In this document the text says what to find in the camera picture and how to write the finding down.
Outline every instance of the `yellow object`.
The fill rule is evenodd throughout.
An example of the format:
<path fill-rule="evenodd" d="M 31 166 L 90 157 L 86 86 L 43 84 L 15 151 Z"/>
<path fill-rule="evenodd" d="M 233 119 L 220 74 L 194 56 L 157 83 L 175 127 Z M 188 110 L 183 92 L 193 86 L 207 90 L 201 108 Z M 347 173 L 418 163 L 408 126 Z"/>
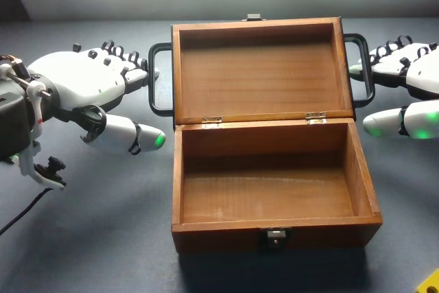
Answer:
<path fill-rule="evenodd" d="M 416 293 L 439 293 L 439 269 L 418 286 Z"/>

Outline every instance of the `robotic hand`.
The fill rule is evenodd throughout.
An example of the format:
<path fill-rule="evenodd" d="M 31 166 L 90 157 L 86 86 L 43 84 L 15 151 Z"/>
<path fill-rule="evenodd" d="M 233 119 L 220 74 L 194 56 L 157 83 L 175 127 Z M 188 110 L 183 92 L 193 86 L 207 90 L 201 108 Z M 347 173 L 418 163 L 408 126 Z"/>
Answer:
<path fill-rule="evenodd" d="M 409 36 L 399 36 L 396 41 L 373 49 L 370 63 L 374 83 L 405 87 L 411 96 L 424 102 L 369 115 L 363 121 L 365 131 L 375 137 L 439 137 L 437 44 L 413 43 Z M 349 75 L 355 80 L 363 80 L 361 61 L 349 68 Z"/>
<path fill-rule="evenodd" d="M 101 48 L 61 51 L 39 58 L 28 67 L 14 56 L 0 61 L 0 161 L 11 159 L 22 175 L 51 188 L 62 189 L 65 182 L 57 174 L 62 161 L 51 157 L 48 166 L 35 165 L 40 151 L 37 138 L 43 123 L 52 117 L 74 121 L 87 133 L 83 142 L 106 152 L 138 154 L 161 148 L 165 134 L 126 117 L 106 113 L 118 106 L 125 94 L 147 85 L 148 75 L 158 78 L 158 70 L 148 72 L 146 59 L 134 51 L 123 53 L 112 40 Z"/>

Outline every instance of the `box lid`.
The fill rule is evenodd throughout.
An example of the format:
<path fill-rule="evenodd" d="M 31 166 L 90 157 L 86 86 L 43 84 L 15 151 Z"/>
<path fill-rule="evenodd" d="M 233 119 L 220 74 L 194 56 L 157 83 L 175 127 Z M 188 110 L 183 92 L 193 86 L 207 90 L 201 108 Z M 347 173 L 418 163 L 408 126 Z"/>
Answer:
<path fill-rule="evenodd" d="M 176 124 L 352 117 L 340 18 L 173 26 Z"/>

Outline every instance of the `open wooden box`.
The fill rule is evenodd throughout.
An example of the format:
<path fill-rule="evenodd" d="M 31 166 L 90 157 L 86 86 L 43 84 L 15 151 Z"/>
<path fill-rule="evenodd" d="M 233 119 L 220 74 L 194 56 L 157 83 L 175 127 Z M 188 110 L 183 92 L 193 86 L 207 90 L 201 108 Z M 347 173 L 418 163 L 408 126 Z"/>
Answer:
<path fill-rule="evenodd" d="M 382 219 L 340 19 L 172 34 L 177 251 L 366 245 Z"/>

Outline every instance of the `gray table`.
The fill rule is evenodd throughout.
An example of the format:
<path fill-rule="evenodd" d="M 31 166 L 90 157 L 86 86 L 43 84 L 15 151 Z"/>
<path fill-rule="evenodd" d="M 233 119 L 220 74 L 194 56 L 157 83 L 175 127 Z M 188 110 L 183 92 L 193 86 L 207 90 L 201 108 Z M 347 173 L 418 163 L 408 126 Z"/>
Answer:
<path fill-rule="evenodd" d="M 172 22 L 17 23 L 0 25 L 0 54 L 26 63 L 74 42 L 108 38 L 146 55 L 170 40 Z M 439 19 L 345 19 L 374 48 L 399 34 L 439 41 Z M 350 62 L 358 58 L 348 48 Z M 158 104 L 171 104 L 169 54 L 159 54 Z M 364 87 L 353 82 L 354 96 Z M 377 87 L 357 123 L 384 225 L 365 249 L 179 257 L 170 233 L 173 130 L 152 114 L 147 91 L 124 97 L 112 113 L 165 131 L 154 153 L 114 156 L 80 141 L 75 124 L 45 124 L 43 151 L 67 168 L 64 192 L 51 191 L 0 237 L 0 292 L 413 292 L 439 267 L 439 143 L 380 140 L 361 129 L 373 112 L 414 102 L 402 89 Z M 15 167 L 0 165 L 0 226 L 41 190 Z"/>

